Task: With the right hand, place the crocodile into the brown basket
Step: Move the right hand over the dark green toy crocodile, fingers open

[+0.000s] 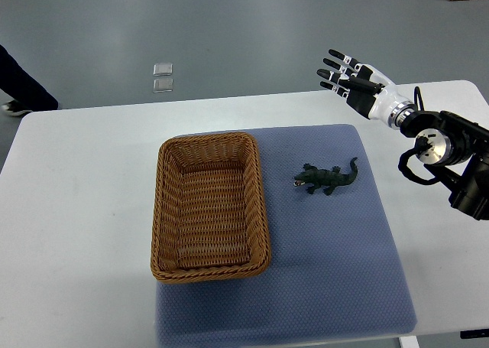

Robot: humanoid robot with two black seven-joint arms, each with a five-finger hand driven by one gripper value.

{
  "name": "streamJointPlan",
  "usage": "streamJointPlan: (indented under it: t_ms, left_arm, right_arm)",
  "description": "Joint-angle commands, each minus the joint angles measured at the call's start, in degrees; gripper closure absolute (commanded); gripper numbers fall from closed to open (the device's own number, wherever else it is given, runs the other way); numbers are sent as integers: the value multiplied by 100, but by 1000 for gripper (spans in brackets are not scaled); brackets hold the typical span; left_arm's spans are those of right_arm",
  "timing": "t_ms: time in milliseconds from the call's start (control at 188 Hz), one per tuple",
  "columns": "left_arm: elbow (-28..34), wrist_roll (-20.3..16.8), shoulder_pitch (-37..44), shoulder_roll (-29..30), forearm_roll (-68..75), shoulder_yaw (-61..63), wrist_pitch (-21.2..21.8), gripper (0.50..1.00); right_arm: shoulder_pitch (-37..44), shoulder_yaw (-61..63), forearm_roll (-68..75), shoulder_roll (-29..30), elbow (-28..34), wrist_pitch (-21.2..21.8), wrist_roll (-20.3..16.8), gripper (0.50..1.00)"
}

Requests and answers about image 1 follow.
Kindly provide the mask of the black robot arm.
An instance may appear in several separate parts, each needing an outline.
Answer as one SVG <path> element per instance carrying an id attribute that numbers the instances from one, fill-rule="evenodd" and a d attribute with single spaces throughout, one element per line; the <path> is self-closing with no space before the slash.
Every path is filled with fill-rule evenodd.
<path id="1" fill-rule="evenodd" d="M 400 156 L 398 169 L 417 184 L 443 184 L 452 208 L 488 219 L 488 130 L 453 112 L 426 111 L 420 88 L 414 109 L 398 118 L 400 132 L 414 146 Z"/>

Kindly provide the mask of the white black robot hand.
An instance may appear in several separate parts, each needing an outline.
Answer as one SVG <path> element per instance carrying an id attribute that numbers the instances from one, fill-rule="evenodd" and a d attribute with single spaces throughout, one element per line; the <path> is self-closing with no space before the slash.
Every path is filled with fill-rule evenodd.
<path id="1" fill-rule="evenodd" d="M 342 97 L 348 106 L 370 120 L 398 129 L 404 118 L 417 110 L 402 96 L 397 84 L 373 66 L 337 50 L 329 50 L 325 67 L 316 71 L 320 86 Z"/>

